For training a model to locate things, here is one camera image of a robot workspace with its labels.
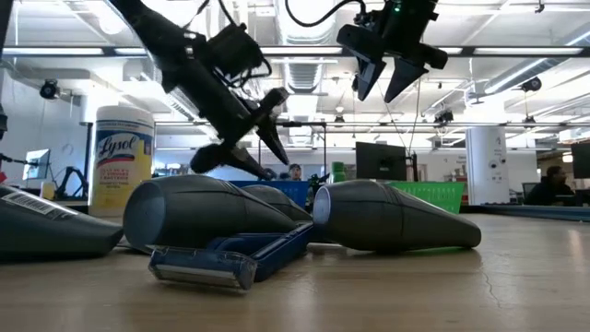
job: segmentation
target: lysol wipes container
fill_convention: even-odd
[[[130,106],[100,107],[93,140],[88,213],[121,222],[133,190],[151,178],[153,117]]]

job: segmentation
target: black monitor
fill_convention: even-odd
[[[43,180],[49,170],[49,149],[27,152],[27,165],[22,174],[23,180]]]
[[[590,143],[572,144],[573,177],[590,178]]]
[[[357,179],[407,180],[406,148],[357,142]]]

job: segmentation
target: green bin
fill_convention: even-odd
[[[391,182],[389,185],[454,214],[459,213],[465,187],[461,182]]]

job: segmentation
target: wooden table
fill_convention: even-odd
[[[590,225],[468,217],[477,250],[313,247],[244,296],[158,283],[146,257],[119,251],[0,266],[0,331],[590,330]]]

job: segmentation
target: white pillar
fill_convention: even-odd
[[[467,129],[466,150],[469,204],[509,203],[504,128]]]

